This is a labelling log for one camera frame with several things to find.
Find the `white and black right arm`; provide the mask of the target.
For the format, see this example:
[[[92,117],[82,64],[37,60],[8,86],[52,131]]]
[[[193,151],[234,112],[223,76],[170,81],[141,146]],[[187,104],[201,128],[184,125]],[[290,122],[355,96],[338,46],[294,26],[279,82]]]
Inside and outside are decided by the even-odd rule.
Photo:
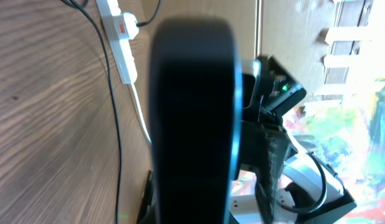
[[[357,204],[338,174],[283,126],[306,89],[274,57],[242,61],[244,110],[238,171],[254,191],[233,196],[230,223],[334,223]]]

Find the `blue Galaxy smartphone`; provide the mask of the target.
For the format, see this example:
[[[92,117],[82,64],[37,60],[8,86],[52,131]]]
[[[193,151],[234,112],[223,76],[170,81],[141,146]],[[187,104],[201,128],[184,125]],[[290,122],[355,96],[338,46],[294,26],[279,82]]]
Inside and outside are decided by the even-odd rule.
[[[149,124],[158,223],[227,223],[243,90],[229,24],[166,19],[154,35]]]

